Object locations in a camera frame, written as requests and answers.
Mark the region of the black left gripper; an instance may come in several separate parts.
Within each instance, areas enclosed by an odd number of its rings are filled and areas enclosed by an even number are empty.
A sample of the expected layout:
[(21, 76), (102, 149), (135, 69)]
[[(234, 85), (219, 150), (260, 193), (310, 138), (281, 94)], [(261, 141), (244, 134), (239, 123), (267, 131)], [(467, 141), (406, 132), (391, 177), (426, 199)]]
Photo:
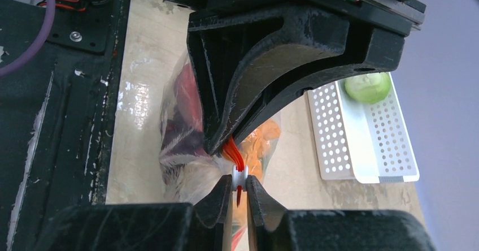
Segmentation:
[[(187, 36), (208, 154), (231, 136), (240, 143), (307, 90), (395, 70), (403, 36), (420, 30), (426, 10), (418, 0), (164, 1), (217, 14), (193, 14)], [(305, 5), (279, 5), (286, 2)], [(349, 28), (346, 18), (323, 9), (392, 32)]]

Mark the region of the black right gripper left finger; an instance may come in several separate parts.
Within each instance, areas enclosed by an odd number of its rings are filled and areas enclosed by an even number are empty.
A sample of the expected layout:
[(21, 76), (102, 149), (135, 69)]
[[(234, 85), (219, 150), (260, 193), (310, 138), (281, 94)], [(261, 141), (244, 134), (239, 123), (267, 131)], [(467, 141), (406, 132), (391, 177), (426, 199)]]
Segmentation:
[(34, 250), (230, 250), (232, 177), (197, 204), (68, 207), (50, 219)]

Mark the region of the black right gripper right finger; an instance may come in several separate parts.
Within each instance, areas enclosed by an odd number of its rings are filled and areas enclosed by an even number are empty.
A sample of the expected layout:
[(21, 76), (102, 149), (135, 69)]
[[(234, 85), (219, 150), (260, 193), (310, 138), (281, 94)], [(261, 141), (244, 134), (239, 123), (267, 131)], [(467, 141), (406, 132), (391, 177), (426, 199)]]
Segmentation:
[(251, 250), (435, 250), (425, 227), (399, 210), (289, 210), (246, 179)]

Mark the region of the clear zip top bag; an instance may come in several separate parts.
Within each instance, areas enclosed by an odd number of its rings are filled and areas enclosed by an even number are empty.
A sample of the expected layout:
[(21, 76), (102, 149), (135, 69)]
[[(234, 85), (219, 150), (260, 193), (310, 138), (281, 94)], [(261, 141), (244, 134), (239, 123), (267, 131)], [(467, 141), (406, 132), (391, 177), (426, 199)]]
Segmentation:
[[(230, 157), (205, 152), (202, 116), (194, 71), (189, 54), (184, 52), (164, 89), (160, 113), (159, 162), (167, 202), (195, 204), (222, 175), (232, 172)], [(249, 173), (259, 181), (264, 179), (280, 134), (280, 117), (274, 115), (237, 146)]]

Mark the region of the purple grape bunch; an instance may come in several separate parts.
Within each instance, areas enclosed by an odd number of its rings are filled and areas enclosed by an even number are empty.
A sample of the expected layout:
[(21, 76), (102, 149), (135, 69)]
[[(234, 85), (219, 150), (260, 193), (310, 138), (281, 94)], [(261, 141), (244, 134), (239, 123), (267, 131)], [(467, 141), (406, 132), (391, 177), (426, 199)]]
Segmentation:
[(203, 132), (195, 130), (184, 121), (169, 119), (163, 134), (160, 157), (183, 154), (208, 157), (203, 147), (203, 138)]

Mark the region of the pink peach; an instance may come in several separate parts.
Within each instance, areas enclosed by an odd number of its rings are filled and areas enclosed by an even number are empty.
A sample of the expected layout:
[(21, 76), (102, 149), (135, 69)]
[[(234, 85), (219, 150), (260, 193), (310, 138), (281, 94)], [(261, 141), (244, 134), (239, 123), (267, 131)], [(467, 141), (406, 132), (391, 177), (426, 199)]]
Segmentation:
[(177, 107), (184, 121), (195, 128), (203, 131), (203, 110), (200, 101), (194, 71), (190, 63), (186, 63), (174, 83), (177, 97)]

